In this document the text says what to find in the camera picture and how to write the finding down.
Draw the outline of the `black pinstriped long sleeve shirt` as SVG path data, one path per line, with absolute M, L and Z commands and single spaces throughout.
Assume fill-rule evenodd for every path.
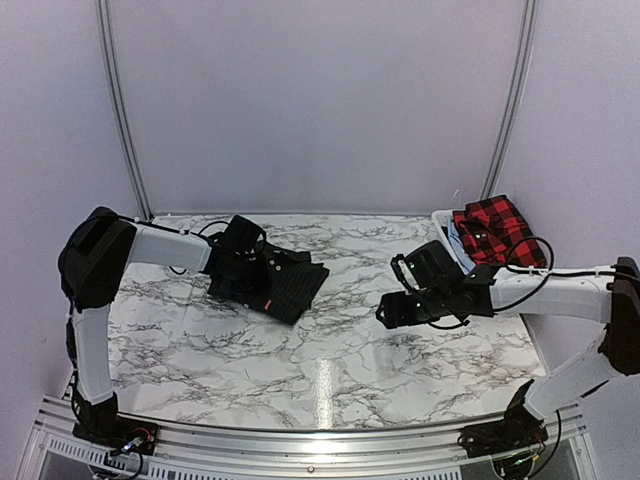
M 315 295 L 329 275 L 322 263 L 314 263 L 308 251 L 293 251 L 272 245 L 266 233 L 257 226 L 232 224 L 223 232 L 206 238 L 211 247 L 210 259 L 220 255 L 253 257 L 263 255 L 268 265 L 269 286 L 260 292 L 230 300 L 245 307 L 293 325 L 309 309 Z M 204 274 L 207 274 L 207 263 Z

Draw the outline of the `white plastic laundry basket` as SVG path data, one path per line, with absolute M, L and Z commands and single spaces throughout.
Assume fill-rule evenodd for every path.
M 448 237 L 447 237 L 447 227 L 448 227 L 448 222 L 449 222 L 449 218 L 450 217 L 453 218 L 453 211 L 452 210 L 438 210 L 438 211 L 435 211 L 435 212 L 433 212 L 431 214 L 431 220 L 433 221 L 434 225 L 437 228 L 437 232 L 438 232 L 438 235 L 439 235 L 440 242 L 443 244 L 443 246 L 445 247 L 447 252 L 450 254 L 452 259 L 461 268 L 461 265 L 460 265 L 459 261 L 457 260 L 457 258 L 455 256 L 455 253 L 452 250 L 452 247 L 450 246 L 449 241 L 448 241 Z

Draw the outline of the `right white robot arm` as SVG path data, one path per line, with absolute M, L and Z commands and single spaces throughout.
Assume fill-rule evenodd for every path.
M 380 300 L 376 318 L 388 329 L 441 330 L 448 316 L 465 327 L 472 316 L 499 313 L 573 317 L 604 327 L 582 353 L 522 385 L 500 420 L 463 428 L 459 443 L 470 457 L 547 440 L 547 417 L 613 378 L 639 372 L 639 267 L 630 257 L 590 270 L 478 265 L 464 273 L 435 240 L 396 255 L 390 265 L 403 288 Z

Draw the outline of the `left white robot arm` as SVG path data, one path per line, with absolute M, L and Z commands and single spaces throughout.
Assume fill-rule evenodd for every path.
M 252 289 L 265 246 L 265 231 L 239 215 L 212 236 L 125 217 L 106 207 L 96 208 L 78 225 L 59 255 L 58 270 L 69 301 L 66 349 L 74 374 L 72 409 L 81 432 L 116 445 L 137 428 L 119 414 L 108 361 L 109 314 L 127 267 L 176 267 Z

